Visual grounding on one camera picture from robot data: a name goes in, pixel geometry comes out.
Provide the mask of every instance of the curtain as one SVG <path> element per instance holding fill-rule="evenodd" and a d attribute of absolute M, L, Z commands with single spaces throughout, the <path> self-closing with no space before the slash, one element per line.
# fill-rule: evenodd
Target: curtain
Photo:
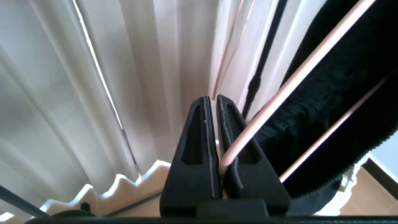
<path fill-rule="evenodd" d="M 323 2 L 288 1 L 249 114 L 279 88 Z M 171 162 L 191 102 L 213 94 L 239 3 L 0 1 L 0 184 L 40 207 Z M 218 93 L 239 109 L 277 3 L 244 0 L 234 24 Z M 0 212 L 30 217 L 3 201 Z"/>

